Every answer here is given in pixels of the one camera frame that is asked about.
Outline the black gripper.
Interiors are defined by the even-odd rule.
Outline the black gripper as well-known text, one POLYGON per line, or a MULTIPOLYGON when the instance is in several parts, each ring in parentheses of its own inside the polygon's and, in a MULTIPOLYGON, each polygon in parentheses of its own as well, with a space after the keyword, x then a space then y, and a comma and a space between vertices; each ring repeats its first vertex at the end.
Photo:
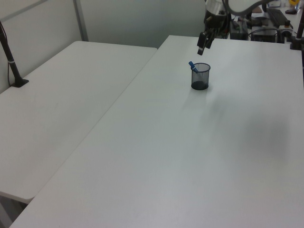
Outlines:
POLYGON ((220 10, 215 14, 208 10, 206 11, 204 18, 205 31, 200 33, 197 42, 198 55, 202 56, 205 48, 210 49, 213 42, 213 36, 211 34, 215 36, 227 35, 228 23, 229 23, 229 17, 224 10, 220 10))

